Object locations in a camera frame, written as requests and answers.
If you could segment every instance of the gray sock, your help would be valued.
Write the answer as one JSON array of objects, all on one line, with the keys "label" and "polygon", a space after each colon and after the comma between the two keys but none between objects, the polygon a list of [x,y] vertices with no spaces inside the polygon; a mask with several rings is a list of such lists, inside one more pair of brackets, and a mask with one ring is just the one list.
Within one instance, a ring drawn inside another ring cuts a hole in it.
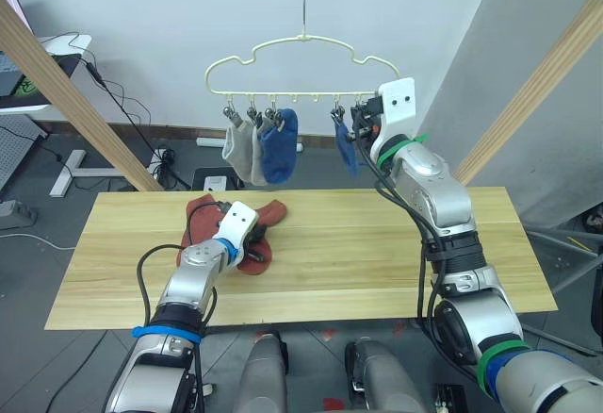
[{"label": "gray sock", "polygon": [[244,182],[252,179],[252,137],[254,128],[248,121],[239,127],[231,125],[226,129],[226,142],[222,148],[222,158],[235,169]]},{"label": "gray sock", "polygon": [[259,137],[273,126],[274,124],[272,121],[266,117],[263,118],[260,128],[257,128],[256,125],[253,126],[252,184],[254,185],[262,186],[268,184],[268,182],[266,182],[266,178],[264,177],[264,171],[262,171],[262,145],[260,144]]}]

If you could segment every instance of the wooden tabletop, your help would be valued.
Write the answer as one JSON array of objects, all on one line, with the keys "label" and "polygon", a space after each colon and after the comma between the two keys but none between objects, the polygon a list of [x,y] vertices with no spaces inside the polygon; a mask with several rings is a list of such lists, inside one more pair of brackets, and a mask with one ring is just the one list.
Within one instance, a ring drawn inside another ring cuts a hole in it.
[{"label": "wooden tabletop", "polygon": [[[556,309],[503,188],[469,189],[486,259],[517,312]],[[137,262],[179,243],[187,202],[201,192],[100,193],[73,253],[46,329],[130,328],[143,306]],[[287,216],[267,232],[273,260],[263,274],[223,274],[214,325],[414,317],[419,235],[374,190],[224,191],[219,200],[258,208],[278,199]],[[144,266],[152,308],[175,270],[175,250]]]}]

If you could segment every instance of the clothes hanger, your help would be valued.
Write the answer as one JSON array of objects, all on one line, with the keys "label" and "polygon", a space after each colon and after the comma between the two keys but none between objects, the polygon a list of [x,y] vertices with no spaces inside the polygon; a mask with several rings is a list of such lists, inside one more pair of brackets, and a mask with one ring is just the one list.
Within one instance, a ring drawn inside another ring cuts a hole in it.
[{"label": "clothes hanger", "polygon": [[230,61],[237,61],[239,64],[241,64],[243,66],[247,66],[249,64],[254,64],[256,61],[256,54],[261,49],[269,47],[271,45],[276,45],[279,43],[288,43],[288,42],[322,41],[322,42],[327,42],[330,44],[338,45],[338,46],[347,48],[350,51],[350,58],[353,63],[364,65],[368,61],[379,62],[379,63],[387,66],[389,69],[391,69],[393,71],[396,79],[400,78],[400,72],[399,72],[398,67],[396,67],[396,65],[393,62],[388,61],[387,59],[375,57],[373,55],[369,55],[369,56],[365,57],[364,59],[359,59],[356,57],[356,52],[354,50],[354,47],[352,47],[351,45],[349,45],[346,42],[340,41],[338,39],[327,38],[324,36],[314,36],[314,35],[307,34],[306,29],[305,29],[305,8],[306,8],[305,1],[306,0],[302,0],[302,30],[301,30],[300,35],[294,36],[291,38],[281,38],[281,39],[275,39],[273,41],[262,42],[259,45],[256,45],[252,49],[252,57],[249,59],[242,59],[241,57],[238,57],[237,55],[232,55],[230,57],[219,59],[219,60],[213,62],[205,70],[204,79],[205,79],[205,86],[207,87],[207,90],[214,94],[217,94],[217,95],[226,96],[227,100],[229,100],[230,102],[232,102],[234,96],[246,96],[250,100],[251,104],[254,103],[255,97],[257,97],[257,96],[269,96],[270,99],[272,100],[272,102],[275,102],[276,98],[279,96],[288,96],[291,98],[291,100],[293,102],[297,102],[299,97],[311,97],[315,102],[317,102],[320,99],[320,97],[324,97],[324,96],[332,96],[333,98],[335,98],[337,100],[340,96],[354,96],[356,98],[356,102],[360,102],[360,101],[362,101],[363,96],[375,95],[375,91],[337,91],[337,92],[219,91],[219,90],[214,90],[211,87],[211,85],[209,83],[209,76],[210,76],[211,72],[216,67],[220,66],[221,64],[224,64],[224,63],[227,63]]}]

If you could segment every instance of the wooden beam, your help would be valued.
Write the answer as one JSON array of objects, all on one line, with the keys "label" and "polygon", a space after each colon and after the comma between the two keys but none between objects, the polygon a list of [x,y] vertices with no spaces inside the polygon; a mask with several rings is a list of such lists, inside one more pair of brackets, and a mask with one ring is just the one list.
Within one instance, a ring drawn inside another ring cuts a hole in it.
[{"label": "wooden beam", "polygon": [[587,0],[543,61],[484,132],[454,174],[467,184],[515,133],[603,33],[603,0]]},{"label": "wooden beam", "polygon": [[46,53],[6,0],[0,0],[0,49],[137,190],[163,190]]}]

